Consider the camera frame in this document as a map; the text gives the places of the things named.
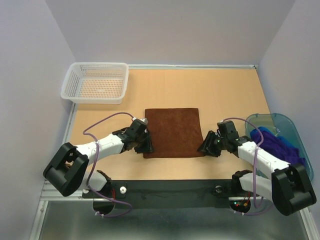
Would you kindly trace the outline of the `brown towel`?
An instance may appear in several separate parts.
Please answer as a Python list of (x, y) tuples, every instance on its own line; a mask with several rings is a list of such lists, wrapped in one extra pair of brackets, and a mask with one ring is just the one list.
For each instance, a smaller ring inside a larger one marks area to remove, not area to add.
[(145, 159), (152, 158), (198, 158), (203, 143), (198, 108), (147, 108), (153, 152), (144, 153)]

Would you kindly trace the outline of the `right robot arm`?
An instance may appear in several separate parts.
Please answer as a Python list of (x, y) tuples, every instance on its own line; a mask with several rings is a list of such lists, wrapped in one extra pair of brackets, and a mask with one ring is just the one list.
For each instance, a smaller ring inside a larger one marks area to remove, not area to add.
[(230, 182), (231, 192), (242, 195), (250, 192), (255, 199), (260, 196), (269, 200), (284, 216), (303, 210), (317, 202), (306, 168), (281, 160), (255, 143), (247, 136), (240, 136), (234, 118), (225, 118), (217, 123), (217, 131), (209, 131), (197, 149), (206, 156), (219, 157), (228, 151), (253, 166), (253, 170), (237, 171)]

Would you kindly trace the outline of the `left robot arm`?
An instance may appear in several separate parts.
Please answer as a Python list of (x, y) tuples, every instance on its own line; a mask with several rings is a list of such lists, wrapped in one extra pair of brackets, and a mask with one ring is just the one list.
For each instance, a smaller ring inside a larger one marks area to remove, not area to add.
[(111, 193), (111, 184), (102, 171), (87, 172), (87, 167), (108, 156), (121, 154), (132, 149), (136, 153), (148, 152), (151, 137), (147, 130), (146, 118), (133, 118), (129, 127), (112, 132), (100, 140), (72, 145), (64, 143), (55, 153), (43, 171), (49, 181), (62, 196), (68, 197), (77, 190), (93, 187), (100, 197)]

